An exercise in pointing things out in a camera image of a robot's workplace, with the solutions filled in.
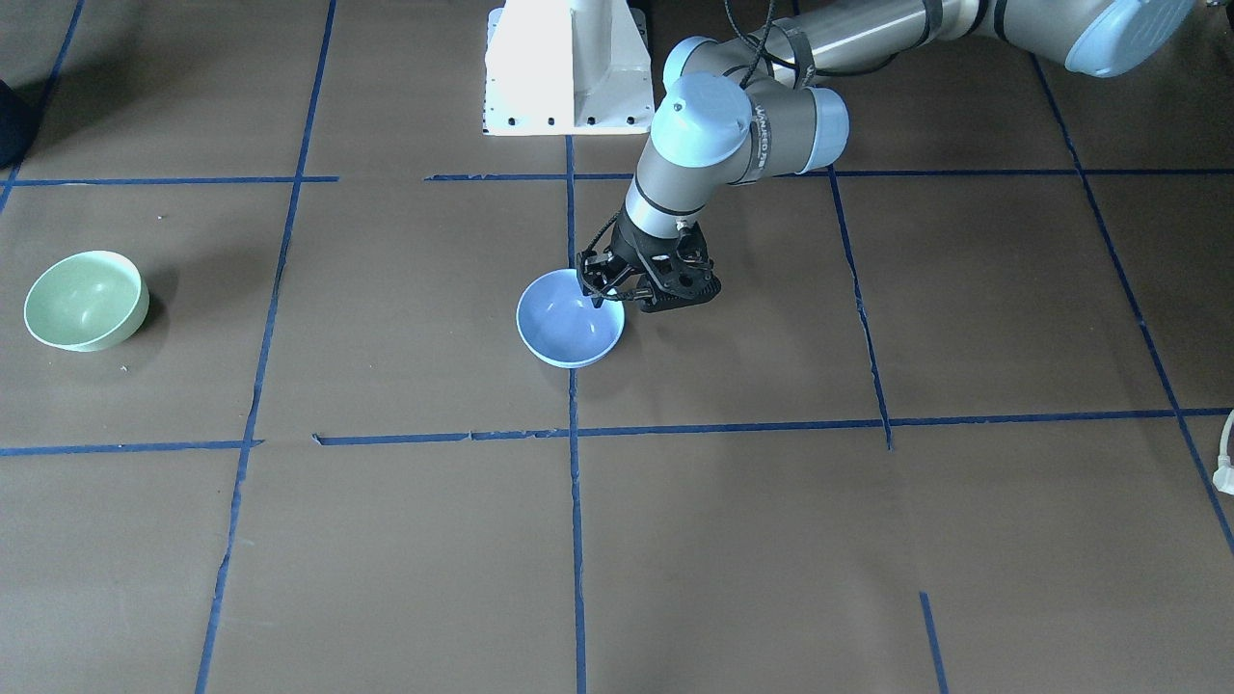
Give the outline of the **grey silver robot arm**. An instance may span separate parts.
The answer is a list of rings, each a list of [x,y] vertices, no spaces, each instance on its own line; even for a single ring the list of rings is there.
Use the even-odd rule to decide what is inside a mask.
[[[829,1],[727,42],[682,40],[623,203],[578,252],[580,293],[594,307],[644,312],[710,303],[721,282],[698,219],[714,190],[842,157],[849,111],[826,79],[972,35],[1113,78],[1156,53],[1191,11],[1190,1]]]

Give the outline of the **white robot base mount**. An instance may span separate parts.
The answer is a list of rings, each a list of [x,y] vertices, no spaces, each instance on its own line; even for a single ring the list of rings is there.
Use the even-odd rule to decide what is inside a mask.
[[[648,19],[636,1],[506,1],[489,12],[484,62],[485,135],[652,128]]]

